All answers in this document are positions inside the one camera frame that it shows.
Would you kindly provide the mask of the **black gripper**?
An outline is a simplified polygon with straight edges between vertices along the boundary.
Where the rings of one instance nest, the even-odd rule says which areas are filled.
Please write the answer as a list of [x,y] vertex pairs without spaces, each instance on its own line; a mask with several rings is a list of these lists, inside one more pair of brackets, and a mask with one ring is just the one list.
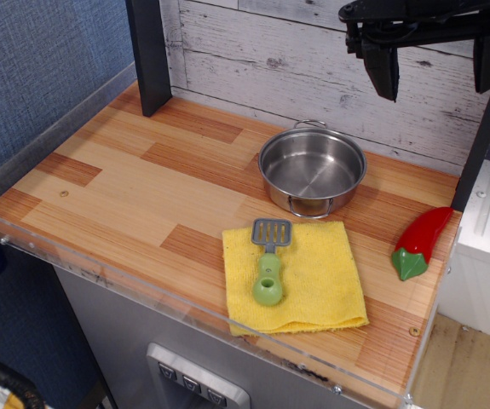
[[364,60],[374,89],[396,101],[398,48],[474,40],[476,92],[490,90],[490,1],[353,1],[338,17],[347,51]]

